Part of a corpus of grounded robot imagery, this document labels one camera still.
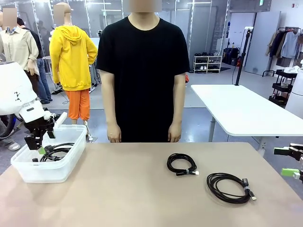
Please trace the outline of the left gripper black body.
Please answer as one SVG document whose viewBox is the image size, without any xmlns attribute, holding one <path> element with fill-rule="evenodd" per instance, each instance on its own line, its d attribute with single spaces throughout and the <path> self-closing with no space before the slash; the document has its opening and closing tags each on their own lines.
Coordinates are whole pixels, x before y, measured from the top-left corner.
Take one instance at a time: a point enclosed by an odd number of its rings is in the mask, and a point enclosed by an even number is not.
<svg viewBox="0 0 303 227">
<path fill-rule="evenodd" d="M 55 120 L 56 119 L 54 117 L 50 117 L 48 120 L 41 117 L 34 121 L 26 122 L 24 126 L 35 136 L 43 137 L 44 134 L 47 133 L 47 128 L 54 128 Z"/>
</svg>

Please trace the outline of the person's right hand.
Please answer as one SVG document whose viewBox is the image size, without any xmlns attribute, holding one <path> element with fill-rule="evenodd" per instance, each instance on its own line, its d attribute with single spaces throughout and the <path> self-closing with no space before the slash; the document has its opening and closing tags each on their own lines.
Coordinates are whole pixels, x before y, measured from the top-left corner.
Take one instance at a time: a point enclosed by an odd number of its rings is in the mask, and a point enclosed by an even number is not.
<svg viewBox="0 0 303 227">
<path fill-rule="evenodd" d="M 121 130 L 116 124 L 108 125 L 107 127 L 107 137 L 110 143 L 121 142 Z"/>
</svg>

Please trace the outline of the person's left hand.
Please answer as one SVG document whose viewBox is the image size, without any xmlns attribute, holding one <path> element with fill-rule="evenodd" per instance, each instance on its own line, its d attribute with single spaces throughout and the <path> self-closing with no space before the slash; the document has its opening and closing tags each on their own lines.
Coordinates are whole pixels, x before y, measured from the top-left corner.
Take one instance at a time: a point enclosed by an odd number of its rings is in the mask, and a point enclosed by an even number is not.
<svg viewBox="0 0 303 227">
<path fill-rule="evenodd" d="M 172 123 L 168 130 L 168 142 L 179 142 L 181 138 L 181 124 Z"/>
</svg>

